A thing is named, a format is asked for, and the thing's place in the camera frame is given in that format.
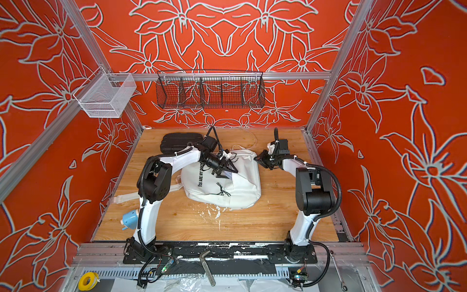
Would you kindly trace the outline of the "blue mug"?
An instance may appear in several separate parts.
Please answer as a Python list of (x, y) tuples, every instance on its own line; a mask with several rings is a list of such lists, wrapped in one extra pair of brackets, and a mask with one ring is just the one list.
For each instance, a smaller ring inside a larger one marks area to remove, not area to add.
[(133, 229), (137, 228), (137, 223), (139, 220), (139, 210), (132, 210), (122, 216), (120, 220), (120, 224), (122, 225), (122, 230), (126, 229)]

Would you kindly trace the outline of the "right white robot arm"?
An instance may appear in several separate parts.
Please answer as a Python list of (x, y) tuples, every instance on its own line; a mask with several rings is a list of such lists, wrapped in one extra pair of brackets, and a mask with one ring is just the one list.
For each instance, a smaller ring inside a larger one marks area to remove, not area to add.
[(312, 241), (318, 223), (341, 206), (342, 187), (337, 176), (324, 166), (291, 154), (288, 140), (279, 138), (278, 128), (274, 129), (274, 140), (254, 160), (265, 169), (280, 169), (295, 177), (299, 213), (285, 239), (284, 255), (292, 263), (305, 260), (318, 245)]

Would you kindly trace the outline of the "white backpack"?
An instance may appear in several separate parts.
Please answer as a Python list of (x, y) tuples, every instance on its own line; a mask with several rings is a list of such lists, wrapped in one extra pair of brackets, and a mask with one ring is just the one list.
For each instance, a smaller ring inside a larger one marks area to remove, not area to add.
[(186, 147), (187, 153), (170, 153), (162, 157), (164, 163), (175, 163), (173, 172), (181, 171), (178, 183), (169, 187), (170, 192), (184, 189), (187, 197), (201, 203), (215, 204), (232, 210), (252, 207), (261, 197), (261, 183), (256, 153), (248, 149), (235, 149), (224, 152), (225, 158), (233, 160), (237, 173), (225, 172), (224, 178), (212, 174), (208, 166), (202, 166), (195, 158), (201, 152), (194, 147)]

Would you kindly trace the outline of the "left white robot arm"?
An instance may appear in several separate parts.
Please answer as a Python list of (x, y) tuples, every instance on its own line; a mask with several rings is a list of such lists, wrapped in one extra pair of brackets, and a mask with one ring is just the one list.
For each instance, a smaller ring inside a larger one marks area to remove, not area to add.
[(187, 166), (200, 163), (202, 169), (210, 170), (216, 179), (231, 180), (238, 173), (230, 153), (223, 148), (216, 128), (211, 126), (201, 139), (191, 133), (182, 137), (170, 137), (162, 143), (162, 153), (149, 157), (137, 181), (140, 198), (134, 235), (127, 240), (126, 254), (135, 253), (135, 258), (146, 262), (151, 256), (161, 256), (168, 248), (157, 248), (156, 222), (162, 201), (170, 191), (172, 175)]

